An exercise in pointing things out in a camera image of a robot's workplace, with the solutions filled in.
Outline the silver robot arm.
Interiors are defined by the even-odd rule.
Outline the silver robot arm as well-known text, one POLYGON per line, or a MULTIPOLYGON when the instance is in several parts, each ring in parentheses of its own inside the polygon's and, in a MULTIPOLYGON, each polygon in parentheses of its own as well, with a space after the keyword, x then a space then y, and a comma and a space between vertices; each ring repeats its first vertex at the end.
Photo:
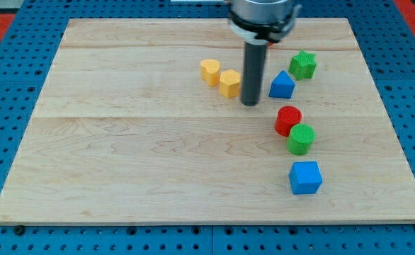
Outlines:
POLYGON ((231 0, 229 27, 245 43, 279 43, 295 27, 302 9, 293 0, 231 0))

